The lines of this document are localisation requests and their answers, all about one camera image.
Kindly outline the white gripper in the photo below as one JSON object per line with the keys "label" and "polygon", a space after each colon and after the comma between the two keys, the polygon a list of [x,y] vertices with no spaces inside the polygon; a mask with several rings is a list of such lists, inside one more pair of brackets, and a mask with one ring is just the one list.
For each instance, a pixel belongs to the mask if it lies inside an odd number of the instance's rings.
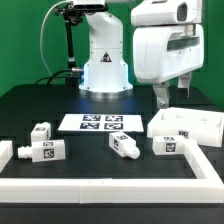
{"label": "white gripper", "polygon": [[195,27],[193,36],[184,33],[185,26],[159,26],[137,28],[133,35],[134,74],[139,82],[154,84],[160,109],[169,107],[169,83],[164,81],[180,76],[178,95],[188,97],[191,71],[204,62],[202,26]]}

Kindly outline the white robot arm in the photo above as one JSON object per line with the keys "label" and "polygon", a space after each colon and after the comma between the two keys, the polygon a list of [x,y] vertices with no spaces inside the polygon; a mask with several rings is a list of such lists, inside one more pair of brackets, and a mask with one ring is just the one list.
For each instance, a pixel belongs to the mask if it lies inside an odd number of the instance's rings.
{"label": "white robot arm", "polygon": [[[115,0],[72,0],[86,16],[90,56],[79,89],[95,97],[129,92],[128,65],[123,59],[123,24],[108,12]],[[204,61],[202,0],[143,0],[131,10],[133,67],[137,80],[151,84],[161,109],[169,106],[169,81],[189,94],[192,72]]]}

